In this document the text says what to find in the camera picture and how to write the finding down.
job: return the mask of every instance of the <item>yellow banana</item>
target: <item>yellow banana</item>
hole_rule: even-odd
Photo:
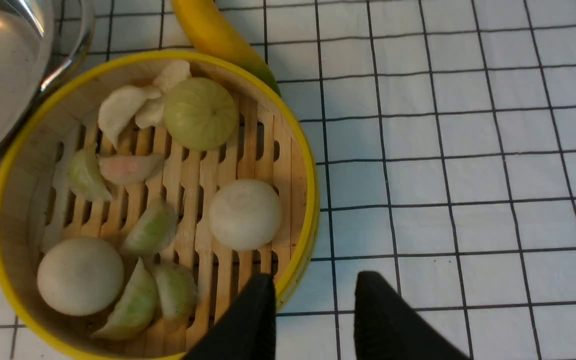
[[[197,50],[249,71],[279,94],[275,76],[266,62],[226,21],[213,0],[170,2],[183,32]]]

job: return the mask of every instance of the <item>pot handle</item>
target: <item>pot handle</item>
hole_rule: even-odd
[[[39,86],[39,96],[51,93],[61,83],[72,75],[83,63],[84,55],[90,48],[92,36],[95,32],[95,10],[90,0],[78,0],[81,9],[81,24],[79,34],[73,50],[55,71],[51,72]]]

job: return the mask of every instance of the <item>stainless steel pot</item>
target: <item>stainless steel pot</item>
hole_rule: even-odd
[[[57,39],[53,0],[0,0],[0,161],[32,109],[73,75],[89,50],[94,10],[90,0],[78,2],[81,22],[75,46],[49,70]]]

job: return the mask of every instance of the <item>grid pattern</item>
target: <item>grid pattern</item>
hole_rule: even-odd
[[[62,55],[76,3],[55,0]],[[191,48],[165,1],[94,4],[82,70]],[[217,4],[275,73],[319,173],[279,359],[355,358],[362,270],[471,358],[576,359],[576,0]],[[0,290],[0,360],[39,358],[65,357]]]

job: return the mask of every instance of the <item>steamer basket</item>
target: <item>steamer basket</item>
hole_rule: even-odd
[[[83,146],[114,153],[97,126],[110,91],[146,85],[174,59],[190,62],[194,76],[224,85],[240,109],[240,126],[225,146],[208,152],[182,148],[163,128],[122,132],[121,155],[163,154],[163,170],[145,184],[109,186],[114,199],[87,202],[67,182],[68,164]],[[255,251],[235,252],[213,239],[204,214],[222,187],[237,178],[272,184],[283,207],[275,239]],[[314,247],[319,195],[313,155],[298,121],[270,88],[246,71],[208,55],[144,52],[102,64],[51,96],[15,139],[0,169],[0,284],[23,323],[41,339],[76,359],[179,359],[226,311],[256,272],[274,275],[278,308],[304,274]],[[136,339],[93,341],[110,310],[68,317],[39,296],[36,271],[42,243],[100,237],[118,247],[146,205],[165,198],[178,210],[176,238],[160,257],[194,269],[199,304],[188,324],[166,333],[154,321]]]

